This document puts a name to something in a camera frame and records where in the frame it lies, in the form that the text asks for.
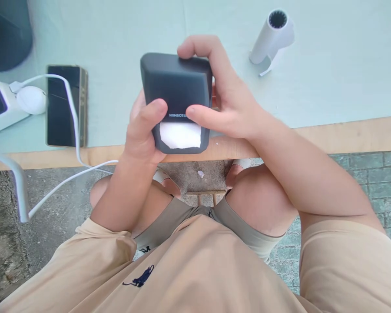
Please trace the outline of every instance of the knee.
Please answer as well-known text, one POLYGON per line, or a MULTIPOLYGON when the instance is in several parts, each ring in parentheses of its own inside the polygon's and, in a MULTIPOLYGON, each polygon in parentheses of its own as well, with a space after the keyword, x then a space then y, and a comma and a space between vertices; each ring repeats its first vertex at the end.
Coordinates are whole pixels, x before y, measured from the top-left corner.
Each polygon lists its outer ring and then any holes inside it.
POLYGON ((237 177, 232 189, 234 197, 250 202, 269 201, 280 206, 292 207, 287 194, 271 171, 264 165, 243 170, 237 177))
POLYGON ((111 175, 103 177, 102 179, 98 180, 93 187, 91 187, 90 204, 92 208, 94 208, 97 205, 101 196, 106 191, 111 177, 112 177, 111 175))

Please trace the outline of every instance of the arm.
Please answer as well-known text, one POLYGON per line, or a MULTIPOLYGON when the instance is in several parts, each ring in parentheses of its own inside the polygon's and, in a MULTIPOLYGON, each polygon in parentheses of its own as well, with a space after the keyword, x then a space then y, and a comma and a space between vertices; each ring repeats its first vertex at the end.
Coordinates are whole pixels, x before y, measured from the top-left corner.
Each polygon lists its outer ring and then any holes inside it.
POLYGON ((164 100, 145 104, 140 92, 130 114, 123 155, 107 190, 91 213, 90 219, 111 230, 132 232, 139 219, 156 166, 165 155, 155 148, 152 128, 167 112, 164 100))
POLYGON ((264 113, 263 120, 250 142, 299 211, 303 231, 336 218, 384 232, 368 197, 343 168, 276 118, 264 113))
POLYGON ((300 212, 302 229, 326 219, 357 221, 382 229, 354 179, 315 145, 265 112, 233 70, 215 36, 190 36, 178 48, 182 58, 208 57, 220 112, 193 105, 187 116, 201 126, 245 138, 300 212))

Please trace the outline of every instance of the ground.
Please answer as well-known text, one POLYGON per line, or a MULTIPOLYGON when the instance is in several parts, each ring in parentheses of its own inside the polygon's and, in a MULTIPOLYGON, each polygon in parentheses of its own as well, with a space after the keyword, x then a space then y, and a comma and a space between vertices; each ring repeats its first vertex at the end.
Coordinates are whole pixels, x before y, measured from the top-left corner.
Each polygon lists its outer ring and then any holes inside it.
MULTIPOLYGON (((391 152, 338 154, 332 157, 360 183, 391 238, 391 152)), ((254 165, 261 162, 254 159, 254 165)), ((161 165, 178 183, 183 194, 187 191, 223 190, 229 166, 229 161, 161 165), (203 178, 199 176, 199 170, 204 173, 203 178)), ((60 181, 80 170, 28 170, 31 205, 60 181)), ((75 228, 88 217, 91 211, 89 190, 104 175, 93 172, 68 183, 43 205, 29 223, 20 224, 12 175, 0 172, 0 300, 37 273, 55 249, 71 237, 75 228)), ((195 196, 184 196, 183 200, 190 205, 196 205, 197 201, 195 196)), ((211 197, 205 197, 203 204, 211 205, 211 197)), ((272 252, 270 266, 297 293, 299 255, 300 221, 296 219, 272 252)))

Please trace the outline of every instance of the phone screen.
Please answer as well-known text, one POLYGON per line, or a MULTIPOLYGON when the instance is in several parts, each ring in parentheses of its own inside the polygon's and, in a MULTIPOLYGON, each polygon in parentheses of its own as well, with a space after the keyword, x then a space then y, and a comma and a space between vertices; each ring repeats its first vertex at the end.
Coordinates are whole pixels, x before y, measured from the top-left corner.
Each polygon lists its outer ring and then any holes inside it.
MULTIPOLYGON (((64 77, 71 86, 74 107, 79 114, 80 68, 49 66, 48 74, 64 77)), ((75 147, 75 133, 65 84, 57 78, 48 78, 47 144, 50 146, 75 147)))

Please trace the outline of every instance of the finger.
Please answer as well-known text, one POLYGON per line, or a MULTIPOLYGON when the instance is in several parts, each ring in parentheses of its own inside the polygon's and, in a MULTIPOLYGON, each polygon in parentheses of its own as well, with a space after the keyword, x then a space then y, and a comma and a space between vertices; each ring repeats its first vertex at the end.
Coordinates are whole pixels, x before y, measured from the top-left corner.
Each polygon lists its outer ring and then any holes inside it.
POLYGON ((192 35, 189 36, 177 49, 178 56, 189 59, 194 54, 207 57, 212 67, 213 76, 220 84, 227 84, 237 78, 236 72, 230 64, 227 53, 217 36, 192 35))
POLYGON ((143 89, 140 90, 138 97, 136 98, 135 102, 133 103, 132 109, 130 111, 130 118, 129 121, 132 121, 136 118, 136 116, 139 114, 139 111, 146 105, 145 102, 145 94, 143 92, 143 89))
POLYGON ((166 102, 162 99, 153 100, 143 107, 136 118, 130 122, 127 132, 135 140, 146 140, 155 127, 165 116, 168 110, 166 102))
POLYGON ((219 112, 208 107, 194 104, 187 108, 187 117, 202 127, 206 127, 218 132, 226 132, 230 122, 227 113, 219 112))

